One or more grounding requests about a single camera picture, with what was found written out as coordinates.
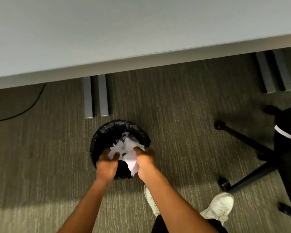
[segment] floor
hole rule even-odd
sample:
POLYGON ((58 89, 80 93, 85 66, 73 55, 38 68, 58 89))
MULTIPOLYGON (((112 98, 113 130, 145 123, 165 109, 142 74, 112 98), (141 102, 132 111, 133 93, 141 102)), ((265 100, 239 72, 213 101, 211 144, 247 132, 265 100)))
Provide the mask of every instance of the floor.
MULTIPOLYGON (((291 48, 284 51, 291 73, 291 48)), ((291 107, 291 92, 265 94, 251 54, 107 75, 111 116, 84 119, 81 79, 48 83, 33 109, 0 122, 0 233, 55 232, 95 179, 93 133, 113 119, 148 132, 159 169, 198 211, 220 192, 217 177, 235 183, 263 164, 256 152, 216 131, 222 119, 272 147, 273 118, 263 104, 291 107)), ((32 104, 42 85, 0 90, 0 118, 32 104)), ((235 232, 291 232, 289 204, 273 172, 234 194, 225 227, 235 232)), ((114 181, 94 232, 150 232, 154 215, 138 178, 114 181)))

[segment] hand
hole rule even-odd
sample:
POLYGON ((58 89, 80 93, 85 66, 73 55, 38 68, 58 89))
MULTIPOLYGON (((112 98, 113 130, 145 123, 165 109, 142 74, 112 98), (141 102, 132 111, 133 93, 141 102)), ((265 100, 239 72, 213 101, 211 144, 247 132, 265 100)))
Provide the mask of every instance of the hand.
POLYGON ((113 159, 110 159, 108 157, 109 152, 110 149, 106 148, 101 156, 99 156, 99 160, 96 163, 96 179, 106 181, 107 183, 110 183, 114 178, 120 158, 120 153, 115 153, 113 159))
POLYGON ((156 168, 154 164, 155 152, 147 147, 144 151, 139 147, 134 147, 134 151, 137 154, 137 163, 139 165, 138 176, 144 182, 145 174, 150 172, 152 168, 156 168))

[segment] office chair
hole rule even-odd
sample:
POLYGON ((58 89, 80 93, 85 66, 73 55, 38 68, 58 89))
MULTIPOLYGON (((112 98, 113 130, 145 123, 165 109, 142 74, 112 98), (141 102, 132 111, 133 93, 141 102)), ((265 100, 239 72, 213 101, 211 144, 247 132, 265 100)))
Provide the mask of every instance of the office chair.
MULTIPOLYGON (((265 113, 275 116, 274 150, 261 145, 249 137, 229 128, 225 122, 216 121, 215 129, 224 130, 241 140, 248 146, 258 151, 258 159, 266 161, 265 164, 251 172, 236 184, 231 185, 224 177, 219 177, 218 184, 223 191, 235 192, 256 180, 278 170, 291 201, 291 108, 280 110, 268 105, 263 110, 265 113)), ((278 209, 291 216, 291 207, 284 203, 278 203, 278 209)))

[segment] shoe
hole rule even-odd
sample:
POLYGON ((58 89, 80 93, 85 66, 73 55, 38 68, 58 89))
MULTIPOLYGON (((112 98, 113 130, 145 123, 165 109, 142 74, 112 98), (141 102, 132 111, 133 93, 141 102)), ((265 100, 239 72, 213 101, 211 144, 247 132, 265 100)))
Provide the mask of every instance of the shoe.
POLYGON ((221 222, 222 226, 228 220, 228 215, 234 205, 234 197, 226 192, 216 195, 208 208, 199 214, 205 219, 216 219, 221 222))
POLYGON ((145 190, 146 199, 147 199, 150 207, 152 208, 154 215, 155 216, 160 215, 161 213, 159 212, 159 209, 157 208, 156 203, 154 202, 154 199, 152 198, 151 193, 146 185, 144 186, 144 190, 145 190))

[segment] electrical cord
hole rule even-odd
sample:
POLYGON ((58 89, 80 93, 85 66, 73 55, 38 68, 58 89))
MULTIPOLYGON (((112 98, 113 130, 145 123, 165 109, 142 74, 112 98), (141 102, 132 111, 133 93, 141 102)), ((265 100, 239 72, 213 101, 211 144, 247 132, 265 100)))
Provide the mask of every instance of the electrical cord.
POLYGON ((34 103, 33 103, 33 104, 28 108, 28 109, 24 110, 23 112, 21 112, 21 113, 19 113, 19 114, 14 115, 14 116, 12 116, 12 117, 8 117, 8 118, 5 118, 5 119, 0 119, 0 122, 1 122, 1 121, 5 121, 5 120, 9 120, 9 119, 12 119, 12 118, 15 118, 15 117, 17 117, 17 116, 20 116, 20 115, 26 113, 26 112, 27 112, 28 110, 30 110, 32 107, 34 107, 35 104, 38 102, 38 100, 39 100, 39 98, 40 98, 40 96, 41 96, 41 94, 42 94, 42 92, 43 92, 43 90, 44 90, 44 88, 45 88, 45 85, 46 85, 46 83, 44 83, 44 85, 43 85, 43 87, 42 87, 42 90, 40 91, 40 93, 39 93, 39 95, 38 95, 36 101, 35 101, 35 102, 34 102, 34 103))

